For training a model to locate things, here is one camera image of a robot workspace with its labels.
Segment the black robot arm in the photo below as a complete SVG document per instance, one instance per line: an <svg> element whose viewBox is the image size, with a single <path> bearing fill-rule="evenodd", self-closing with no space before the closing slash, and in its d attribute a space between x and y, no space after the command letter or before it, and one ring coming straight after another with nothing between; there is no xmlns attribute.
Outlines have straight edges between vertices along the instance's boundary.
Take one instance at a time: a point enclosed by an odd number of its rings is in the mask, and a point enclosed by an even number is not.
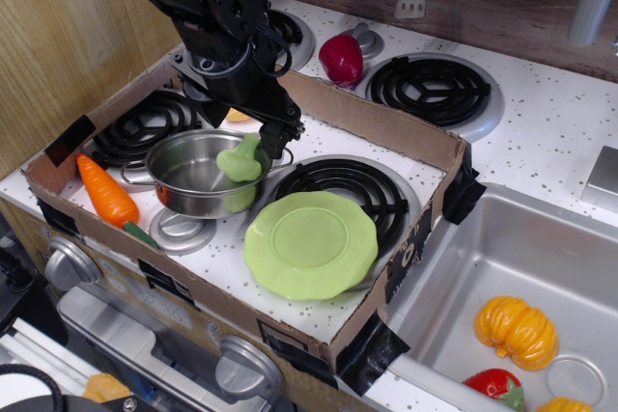
<svg viewBox="0 0 618 412"><path fill-rule="evenodd" d="M301 112L278 79L291 67L276 64L287 53L271 26L269 0L149 0L168 16L184 51L172 59L184 93L218 127L230 109L259 122L262 145L272 159L304 130Z"/></svg>

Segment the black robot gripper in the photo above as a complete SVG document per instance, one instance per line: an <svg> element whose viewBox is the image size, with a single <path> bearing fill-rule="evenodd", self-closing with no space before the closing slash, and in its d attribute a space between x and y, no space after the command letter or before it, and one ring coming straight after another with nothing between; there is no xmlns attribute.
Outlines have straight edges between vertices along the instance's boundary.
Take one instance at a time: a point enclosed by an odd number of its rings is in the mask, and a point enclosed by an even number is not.
<svg viewBox="0 0 618 412"><path fill-rule="evenodd" d="M183 47L170 54L169 62L197 113L212 127L221 126L230 108L260 121L262 145L271 159L280 159L286 145L304 132L299 107L275 77L258 68L250 49L230 68Z"/></svg>

